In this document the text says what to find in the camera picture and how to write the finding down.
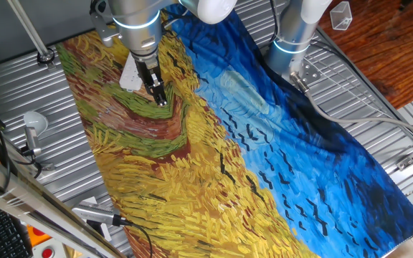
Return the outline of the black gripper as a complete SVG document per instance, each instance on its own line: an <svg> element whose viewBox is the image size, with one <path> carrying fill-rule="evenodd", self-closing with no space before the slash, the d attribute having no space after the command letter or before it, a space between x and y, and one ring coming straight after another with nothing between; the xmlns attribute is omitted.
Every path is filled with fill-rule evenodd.
<svg viewBox="0 0 413 258"><path fill-rule="evenodd" d="M167 104L164 83L161 79L161 71L158 60L158 50L155 49L149 54L137 54L131 52L138 70L138 76L142 79L148 92L153 96L157 105Z"/></svg>

